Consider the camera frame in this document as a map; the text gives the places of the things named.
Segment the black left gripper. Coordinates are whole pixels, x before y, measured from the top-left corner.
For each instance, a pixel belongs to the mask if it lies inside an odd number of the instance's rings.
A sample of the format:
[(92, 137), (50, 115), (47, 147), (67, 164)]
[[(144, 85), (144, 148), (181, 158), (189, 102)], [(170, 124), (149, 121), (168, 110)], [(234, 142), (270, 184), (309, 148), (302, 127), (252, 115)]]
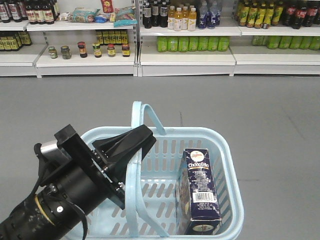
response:
[[(82, 210), (93, 210), (105, 199), (124, 209), (124, 191), (101, 173), (97, 155), (76, 130), (68, 124), (54, 137), (55, 145), (49, 151), (41, 143), (34, 146), (39, 167), (44, 169), (40, 186), (46, 194)], [(155, 143), (153, 132), (143, 124), (120, 135), (95, 140), (92, 145), (107, 160), (107, 175), (115, 182), (125, 183), (129, 161), (140, 149), (144, 159)]]

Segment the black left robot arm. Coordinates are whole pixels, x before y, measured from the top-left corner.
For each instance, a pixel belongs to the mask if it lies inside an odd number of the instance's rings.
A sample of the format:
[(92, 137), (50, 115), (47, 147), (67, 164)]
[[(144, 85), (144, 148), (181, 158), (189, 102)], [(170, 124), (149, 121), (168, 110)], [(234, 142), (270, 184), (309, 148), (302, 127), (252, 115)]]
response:
[(156, 142), (140, 125), (88, 146), (71, 125), (55, 134), (51, 149), (34, 146), (38, 179), (31, 193), (0, 225), (3, 240), (59, 240), (77, 224), (88, 232), (87, 215), (109, 199), (125, 208), (127, 166)]

